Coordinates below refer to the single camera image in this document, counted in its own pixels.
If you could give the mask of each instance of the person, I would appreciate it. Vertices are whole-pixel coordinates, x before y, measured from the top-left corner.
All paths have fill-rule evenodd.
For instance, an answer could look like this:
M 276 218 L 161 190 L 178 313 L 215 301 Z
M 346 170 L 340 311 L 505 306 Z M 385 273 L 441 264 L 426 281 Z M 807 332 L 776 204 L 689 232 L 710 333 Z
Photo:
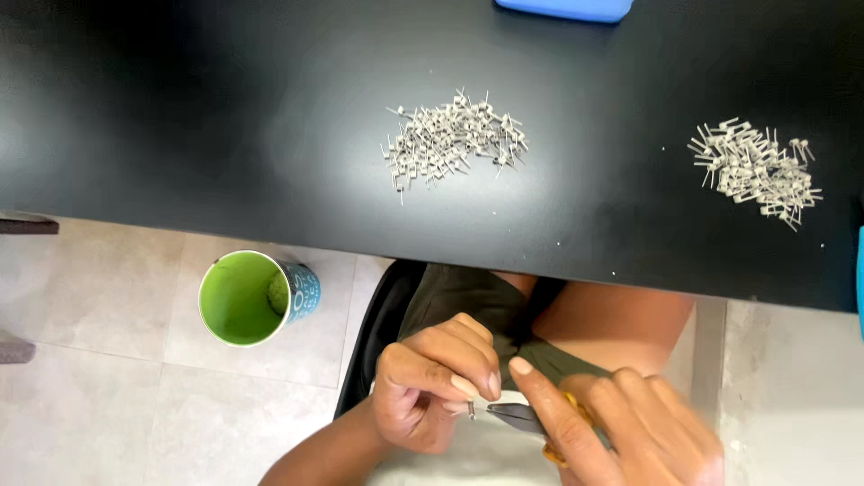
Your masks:
M 369 397 L 261 484 L 722 484 L 721 442 L 657 376 L 692 299 L 569 282 L 528 322 L 536 283 L 428 265 Z M 533 406 L 548 437 L 483 412 L 495 400 Z

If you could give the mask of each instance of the blue container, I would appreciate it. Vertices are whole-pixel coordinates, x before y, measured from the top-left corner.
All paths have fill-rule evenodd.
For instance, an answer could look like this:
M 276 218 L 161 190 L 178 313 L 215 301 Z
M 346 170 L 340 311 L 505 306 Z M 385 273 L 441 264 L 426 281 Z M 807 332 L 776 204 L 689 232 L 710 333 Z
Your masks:
M 508 9 L 589 22 L 620 22 L 632 0 L 495 0 Z

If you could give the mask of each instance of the white shirt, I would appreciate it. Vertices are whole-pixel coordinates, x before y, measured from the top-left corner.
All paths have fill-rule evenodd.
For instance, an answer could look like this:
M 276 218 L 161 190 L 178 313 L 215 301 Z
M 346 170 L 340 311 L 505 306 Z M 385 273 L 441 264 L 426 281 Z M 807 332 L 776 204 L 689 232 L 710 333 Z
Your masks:
M 503 403 L 528 404 L 519 392 L 501 392 Z M 450 449 L 443 454 L 397 451 L 378 465 L 366 484 L 561 484 L 558 469 L 543 456 L 545 440 L 522 432 L 486 411 L 489 402 L 474 401 L 477 419 L 466 413 L 456 421 Z

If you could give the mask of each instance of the tiled floor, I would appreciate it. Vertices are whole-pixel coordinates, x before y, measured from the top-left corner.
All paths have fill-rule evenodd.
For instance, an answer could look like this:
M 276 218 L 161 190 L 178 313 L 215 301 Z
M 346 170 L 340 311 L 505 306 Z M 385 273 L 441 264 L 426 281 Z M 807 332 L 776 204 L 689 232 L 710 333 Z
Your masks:
M 389 260 L 60 223 L 60 236 L 0 236 L 0 329 L 38 346 L 0 366 L 1 484 L 253 484 L 330 421 Z M 322 284 L 312 316 L 252 349 L 218 342 L 197 311 L 204 271 L 239 248 L 301 261 Z M 693 327 L 670 371 L 681 387 Z

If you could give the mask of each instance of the left hand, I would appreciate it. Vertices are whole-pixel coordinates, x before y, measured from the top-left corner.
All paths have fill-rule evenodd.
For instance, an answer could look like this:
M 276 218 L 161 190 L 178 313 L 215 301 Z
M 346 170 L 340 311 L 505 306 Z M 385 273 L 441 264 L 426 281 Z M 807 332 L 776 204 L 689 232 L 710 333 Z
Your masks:
M 468 400 L 501 397 L 498 365 L 492 333 L 464 313 L 387 346 L 372 392 L 378 432 L 410 451 L 446 451 Z

